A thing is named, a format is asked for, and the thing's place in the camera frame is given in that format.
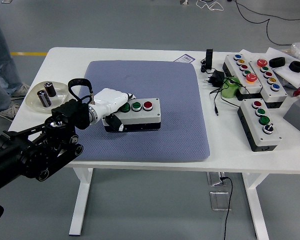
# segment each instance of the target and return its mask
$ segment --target sneaker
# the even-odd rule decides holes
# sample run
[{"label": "sneaker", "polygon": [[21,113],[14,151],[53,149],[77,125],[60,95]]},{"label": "sneaker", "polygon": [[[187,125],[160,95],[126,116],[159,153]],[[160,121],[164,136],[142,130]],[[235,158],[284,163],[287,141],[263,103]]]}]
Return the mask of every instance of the sneaker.
[{"label": "sneaker", "polygon": [[29,88],[30,86],[23,83],[17,91],[11,94],[11,100],[24,99],[27,92],[29,91]]},{"label": "sneaker", "polygon": [[10,104],[7,110],[0,111],[0,117],[8,119],[9,121],[13,121],[15,116],[20,108],[19,104]]}]

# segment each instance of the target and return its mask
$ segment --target glass dish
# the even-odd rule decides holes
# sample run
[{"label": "glass dish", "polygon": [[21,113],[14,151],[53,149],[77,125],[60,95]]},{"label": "glass dish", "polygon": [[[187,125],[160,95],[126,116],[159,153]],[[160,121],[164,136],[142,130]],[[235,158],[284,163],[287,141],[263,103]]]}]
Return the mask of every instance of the glass dish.
[{"label": "glass dish", "polygon": [[59,107],[61,104],[63,104],[69,94],[68,86],[61,82],[52,81],[52,84],[54,86],[56,95],[53,97],[49,97],[51,101],[51,106],[44,107],[37,95],[37,92],[40,90],[44,90],[44,84],[46,81],[40,82],[37,85],[35,85],[30,92],[25,97],[25,104],[32,108],[35,111],[51,114],[51,109],[54,109],[56,107]]}]

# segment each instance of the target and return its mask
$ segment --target table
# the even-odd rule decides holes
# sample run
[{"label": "table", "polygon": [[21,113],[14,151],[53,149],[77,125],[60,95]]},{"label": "table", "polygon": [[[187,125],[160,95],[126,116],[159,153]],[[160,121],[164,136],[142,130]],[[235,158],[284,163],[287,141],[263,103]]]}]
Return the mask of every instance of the table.
[{"label": "table", "polygon": [[[270,109],[282,136],[281,143],[273,151],[252,152],[239,121],[237,108],[217,98],[219,116],[214,112],[214,96],[209,95],[213,88],[206,82],[208,75],[200,72],[200,61],[205,58],[205,52],[55,47],[48,52],[30,89],[44,81],[68,83],[71,79],[83,78],[92,61],[174,61],[184,54],[195,58],[191,64],[197,75],[210,156],[199,162],[182,163],[113,162],[98,159],[70,162],[67,167],[73,168],[80,179],[70,235],[81,234],[93,168],[102,168],[242,173],[256,236],[259,240],[269,239],[256,187],[271,173],[300,174],[300,132],[283,119],[296,98],[288,97],[280,108]],[[226,54],[229,52],[214,52],[212,67],[221,70]],[[74,92],[78,94],[79,89],[75,88]],[[231,101],[240,104],[236,99]],[[35,112],[23,102],[9,130],[22,131],[34,127],[42,124],[47,117],[47,114]]]}]

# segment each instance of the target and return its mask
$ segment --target cylindrical battery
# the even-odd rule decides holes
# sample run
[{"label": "cylindrical battery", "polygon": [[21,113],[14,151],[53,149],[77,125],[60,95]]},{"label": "cylindrical battery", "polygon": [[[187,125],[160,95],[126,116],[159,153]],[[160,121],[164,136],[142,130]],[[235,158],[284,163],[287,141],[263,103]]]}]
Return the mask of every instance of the cylindrical battery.
[{"label": "cylindrical battery", "polygon": [[47,81],[44,84],[44,88],[45,88],[46,93],[48,94],[49,97],[54,97],[57,94],[56,90],[54,88],[54,85],[52,84],[51,81]]},{"label": "cylindrical battery", "polygon": [[42,103],[42,105],[47,108],[51,106],[51,101],[48,97],[48,94],[45,90],[40,90],[36,93]]}]

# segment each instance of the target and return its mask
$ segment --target blue mat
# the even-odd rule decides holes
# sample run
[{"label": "blue mat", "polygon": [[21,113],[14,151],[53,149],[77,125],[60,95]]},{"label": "blue mat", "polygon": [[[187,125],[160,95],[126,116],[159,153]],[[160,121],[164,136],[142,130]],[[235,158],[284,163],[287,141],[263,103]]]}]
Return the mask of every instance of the blue mat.
[{"label": "blue mat", "polygon": [[[77,129],[84,151],[77,160],[196,162],[210,155],[198,81],[190,63],[168,61],[93,61],[85,78],[95,93],[104,88],[159,98],[161,128],[106,132],[102,121]],[[82,87],[80,97],[88,94]]]}]

